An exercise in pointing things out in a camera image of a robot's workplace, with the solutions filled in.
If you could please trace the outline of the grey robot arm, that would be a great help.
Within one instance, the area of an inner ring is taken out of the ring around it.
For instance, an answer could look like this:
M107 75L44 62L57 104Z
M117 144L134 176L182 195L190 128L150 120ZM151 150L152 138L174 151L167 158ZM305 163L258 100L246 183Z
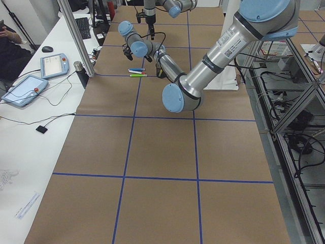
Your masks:
M144 9L141 13L137 13L138 23L144 18L148 25L151 39L154 39L155 30L154 24L156 22L156 6L162 6L164 10L172 17L176 18L180 13L191 11L196 8L198 1L195 0L165 0L165 1L144 1Z
M233 22L201 61L185 74L160 43L143 40L127 20L118 26L136 57L153 58L171 80L162 91L164 107L173 113L193 111L202 100L203 89L251 42L293 37L298 30L300 1L240 1Z

